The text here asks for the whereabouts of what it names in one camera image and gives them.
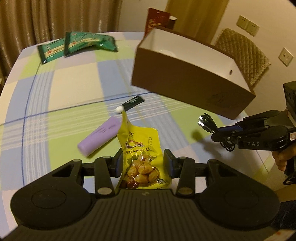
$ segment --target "plaid tablecloth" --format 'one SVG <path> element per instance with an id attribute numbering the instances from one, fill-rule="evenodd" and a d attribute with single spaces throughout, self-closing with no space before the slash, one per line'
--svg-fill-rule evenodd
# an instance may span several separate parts
<path id="1" fill-rule="evenodd" d="M 109 34 L 116 38 L 118 53 L 83 51 L 42 65 L 32 46 L 15 63 L 0 97 L 1 237 L 16 227 L 10 200 L 18 189 L 72 159 L 92 162 L 118 151 L 117 138 L 88 158 L 77 144 L 138 94 L 146 101 L 128 111 L 128 117 L 134 125 L 155 127 L 163 150 L 202 163 L 218 159 L 250 177 L 267 171 L 263 163 L 269 152 L 229 153 L 213 143 L 197 125 L 204 110 L 131 86 L 135 50 L 143 33 Z M 218 126 L 236 122 L 207 113 Z M 197 178 L 196 186 L 202 191 L 204 178 Z M 86 179 L 84 187 L 94 192 L 93 178 Z"/>

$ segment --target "chestnut package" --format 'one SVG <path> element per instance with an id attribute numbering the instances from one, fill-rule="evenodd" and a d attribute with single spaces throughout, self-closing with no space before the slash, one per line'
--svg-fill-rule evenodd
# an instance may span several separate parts
<path id="1" fill-rule="evenodd" d="M 117 134 L 123 151 L 123 170 L 118 188 L 169 188 L 171 178 L 164 167 L 157 130 L 132 125 L 125 111 L 122 117 Z"/>

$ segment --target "wall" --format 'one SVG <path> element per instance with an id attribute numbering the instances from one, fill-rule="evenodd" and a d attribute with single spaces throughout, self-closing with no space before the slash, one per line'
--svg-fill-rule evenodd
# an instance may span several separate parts
<path id="1" fill-rule="evenodd" d="M 168 0 L 123 0 L 118 31 L 145 31 L 148 8 L 165 11 Z"/>
<path id="2" fill-rule="evenodd" d="M 255 37 L 236 26 L 239 15 L 260 27 Z M 212 44 L 224 28 L 247 36 L 272 63 L 255 87 L 257 97 L 246 112 L 253 115 L 271 109 L 284 110 L 282 85 L 296 80 L 296 7 L 288 0 L 229 0 Z M 278 59 L 283 47 L 295 56 L 288 67 Z"/>

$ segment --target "chair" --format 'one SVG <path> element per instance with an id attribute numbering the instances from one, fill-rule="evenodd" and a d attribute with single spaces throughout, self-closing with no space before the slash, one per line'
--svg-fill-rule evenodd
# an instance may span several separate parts
<path id="1" fill-rule="evenodd" d="M 234 57 L 246 82 L 253 88 L 271 65 L 265 54 L 250 39 L 229 28 L 221 32 L 215 46 Z"/>

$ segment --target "blue line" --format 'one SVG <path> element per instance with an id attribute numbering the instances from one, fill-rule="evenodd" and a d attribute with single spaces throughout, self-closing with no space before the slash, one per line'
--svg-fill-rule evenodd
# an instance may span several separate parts
<path id="1" fill-rule="evenodd" d="M 9 124 L 9 123 L 12 123 L 12 122 L 15 122 L 15 121 L 20 121 L 20 120 L 23 120 L 23 119 L 26 119 L 26 118 L 29 118 L 29 117 L 44 115 L 44 114 L 48 114 L 48 113 L 59 111 L 59 110 L 67 110 L 67 109 L 71 109 L 71 108 L 74 108 L 74 107 L 80 107 L 80 106 L 85 106 L 85 105 L 89 105 L 89 104 L 107 102 L 107 101 L 118 100 L 118 99 L 123 99 L 123 98 L 127 98 L 127 97 L 133 97 L 133 96 L 137 96 L 137 95 L 146 95 L 146 94 L 151 94 L 151 93 L 153 93 L 153 92 L 145 92 L 145 93 L 141 93 L 141 94 L 134 94 L 134 95 L 122 96 L 122 97 L 112 98 L 112 99 L 108 99 L 108 100 L 100 100 L 100 101 L 95 101 L 95 102 L 90 102 L 90 103 L 85 103 L 85 104 L 80 104 L 80 105 L 74 105 L 74 106 L 70 106 L 70 107 L 65 107 L 65 108 L 61 108 L 61 109 L 40 112 L 38 114 L 28 115 L 28 116 L 25 116 L 25 117 L 22 117 L 22 118 L 19 118 L 19 119 L 16 119 L 16 120 L 11 120 L 11 121 L 5 122 L 3 124 L 0 124 L 0 126 Z"/>
<path id="2" fill-rule="evenodd" d="M 6 125 L 6 124 L 10 124 L 10 123 L 15 122 L 15 121 L 20 121 L 20 120 L 23 120 L 23 119 L 24 119 L 24 117 L 22 117 L 22 118 L 18 118 L 18 119 L 15 119 L 15 120 L 10 120 L 10 121 L 8 121 L 8 122 L 4 122 L 4 123 L 1 124 L 0 126 Z"/>
<path id="3" fill-rule="evenodd" d="M 27 113 L 27 107 L 28 107 L 28 103 L 29 103 L 29 98 L 30 98 L 30 94 L 31 94 L 31 91 L 33 89 L 33 84 L 35 82 L 35 79 L 36 79 L 36 76 L 37 76 L 37 73 L 38 73 L 38 70 L 41 66 L 41 63 L 39 64 L 38 68 L 37 68 L 37 71 L 36 71 L 36 74 L 34 76 L 34 79 L 32 81 L 32 85 L 31 85 L 31 88 L 30 88 L 30 91 L 29 91 L 29 94 L 28 94 L 28 99 L 27 99 L 27 103 L 26 103 L 26 108 L 25 108 L 25 117 L 24 117 L 24 123 L 23 123 L 23 127 L 22 127 L 22 152 L 23 152 L 23 149 L 24 149 L 24 134 L 25 134 L 25 121 L 26 121 L 26 113 Z M 22 183 L 23 183 L 23 186 L 25 186 L 25 178 L 24 178 L 24 167 L 23 167 L 23 154 L 21 152 L 21 164 L 22 164 Z"/>

